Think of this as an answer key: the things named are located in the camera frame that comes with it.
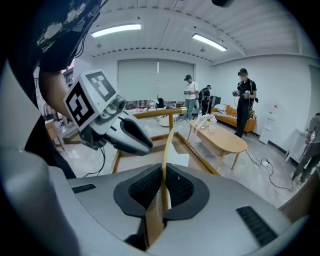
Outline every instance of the fluorescent light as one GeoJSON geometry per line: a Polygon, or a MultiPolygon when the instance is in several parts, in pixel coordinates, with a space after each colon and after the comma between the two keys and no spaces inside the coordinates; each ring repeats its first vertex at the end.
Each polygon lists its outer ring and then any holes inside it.
{"type": "Polygon", "coordinates": [[[192,38],[193,38],[193,39],[196,39],[196,40],[198,40],[198,41],[201,41],[201,42],[203,42],[203,43],[205,43],[205,44],[208,44],[208,45],[210,45],[210,46],[213,46],[213,47],[219,49],[219,50],[222,51],[222,52],[225,52],[225,51],[227,50],[226,47],[224,47],[224,46],[222,46],[222,45],[220,45],[220,44],[218,44],[218,43],[216,43],[216,42],[214,42],[214,41],[212,41],[212,40],[210,40],[210,39],[208,39],[208,38],[206,38],[206,37],[204,37],[204,36],[202,36],[202,35],[194,34],[194,35],[192,36],[192,38]]]}
{"type": "Polygon", "coordinates": [[[92,32],[91,36],[93,38],[101,37],[107,34],[116,33],[120,31],[128,31],[128,30],[140,30],[141,25],[140,24],[127,24],[127,25],[119,25],[119,26],[113,26],[104,28],[102,30],[92,32]]]}

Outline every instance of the black speaker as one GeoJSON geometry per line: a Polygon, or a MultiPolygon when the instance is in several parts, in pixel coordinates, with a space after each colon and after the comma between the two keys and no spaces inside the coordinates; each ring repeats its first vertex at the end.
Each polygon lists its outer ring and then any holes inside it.
{"type": "Polygon", "coordinates": [[[234,0],[212,0],[212,3],[219,7],[229,7],[234,0]]]}

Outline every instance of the ceiling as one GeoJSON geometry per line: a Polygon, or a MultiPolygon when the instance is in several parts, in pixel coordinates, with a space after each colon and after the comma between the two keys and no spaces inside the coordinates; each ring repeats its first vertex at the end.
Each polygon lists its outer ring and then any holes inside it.
{"type": "Polygon", "coordinates": [[[227,8],[211,0],[109,0],[89,30],[84,53],[95,58],[122,51],[172,51],[218,64],[270,54],[316,57],[312,47],[276,0],[235,0],[227,8]],[[140,23],[142,29],[90,36],[93,31],[129,23],[140,23]],[[192,39],[194,33],[227,51],[192,39]]]}

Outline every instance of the power cord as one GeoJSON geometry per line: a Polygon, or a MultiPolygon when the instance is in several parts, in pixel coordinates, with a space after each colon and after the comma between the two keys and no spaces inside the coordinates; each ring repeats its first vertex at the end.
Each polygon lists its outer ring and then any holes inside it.
{"type": "Polygon", "coordinates": [[[246,152],[246,154],[249,156],[250,160],[251,160],[254,164],[256,164],[257,166],[259,166],[259,167],[262,166],[262,160],[266,160],[267,163],[271,165],[272,171],[271,171],[271,173],[270,173],[270,175],[269,175],[269,181],[271,182],[272,185],[274,185],[274,186],[275,186],[276,188],[278,188],[278,189],[284,189],[284,190],[288,190],[288,191],[290,191],[290,192],[292,192],[292,191],[294,190],[294,185],[293,185],[292,181],[291,181],[292,189],[289,189],[289,188],[287,188],[287,187],[277,186],[277,185],[275,185],[275,184],[271,181],[271,175],[274,174],[274,167],[273,167],[273,165],[271,164],[271,162],[270,162],[268,159],[262,158],[262,159],[260,160],[260,164],[259,164],[259,163],[255,162],[255,161],[251,158],[251,156],[249,155],[249,153],[248,153],[247,150],[246,150],[245,152],[246,152]]]}
{"type": "Polygon", "coordinates": [[[103,155],[103,163],[102,163],[102,167],[100,168],[100,170],[96,171],[96,172],[89,172],[86,175],[83,176],[83,178],[86,178],[88,175],[92,175],[92,174],[97,174],[96,176],[98,176],[100,174],[100,172],[102,171],[102,169],[105,166],[106,163],[106,152],[105,152],[105,148],[103,147],[103,150],[100,148],[101,153],[103,155]]]}

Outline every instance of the table leg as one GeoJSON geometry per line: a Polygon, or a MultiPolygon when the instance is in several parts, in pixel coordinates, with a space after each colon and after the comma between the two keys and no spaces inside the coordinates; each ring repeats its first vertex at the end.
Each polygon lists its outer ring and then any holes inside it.
{"type": "Polygon", "coordinates": [[[219,164],[218,164],[218,166],[217,166],[217,168],[216,168],[216,171],[218,171],[219,168],[222,166],[222,164],[223,164],[223,162],[224,162],[224,159],[225,159],[225,156],[226,156],[226,152],[223,151],[223,152],[222,152],[222,155],[221,155],[220,158],[219,158],[219,164]]]}
{"type": "Polygon", "coordinates": [[[191,129],[190,129],[190,131],[189,131],[189,135],[188,135],[188,138],[186,139],[186,141],[189,140],[191,132],[192,132],[192,127],[191,127],[191,129]]]}
{"type": "Polygon", "coordinates": [[[240,153],[237,153],[237,154],[236,154],[235,159],[234,159],[234,162],[233,162],[233,165],[232,165],[232,167],[231,167],[231,170],[233,170],[233,169],[236,167],[236,163],[237,163],[237,161],[238,161],[239,154],[240,154],[240,153]]]}

